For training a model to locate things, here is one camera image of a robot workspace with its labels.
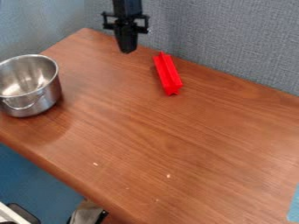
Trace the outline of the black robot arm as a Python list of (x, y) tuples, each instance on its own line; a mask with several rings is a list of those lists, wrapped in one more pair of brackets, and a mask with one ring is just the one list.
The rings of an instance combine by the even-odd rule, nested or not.
[(113, 11), (102, 12), (102, 28), (112, 30), (121, 53), (136, 50), (137, 35), (146, 34), (149, 17), (142, 13), (141, 0), (112, 0)]

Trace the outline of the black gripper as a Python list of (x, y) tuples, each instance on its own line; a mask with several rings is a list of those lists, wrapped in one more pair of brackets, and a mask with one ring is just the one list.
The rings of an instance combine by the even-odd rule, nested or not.
[[(122, 53), (130, 53), (136, 49), (137, 33), (146, 34), (149, 32), (149, 17), (146, 15), (133, 15), (128, 17), (117, 17), (113, 13), (102, 12), (102, 28), (114, 29), (116, 42)], [(144, 25), (138, 26), (136, 20), (142, 20)], [(120, 25), (129, 25), (126, 34)]]

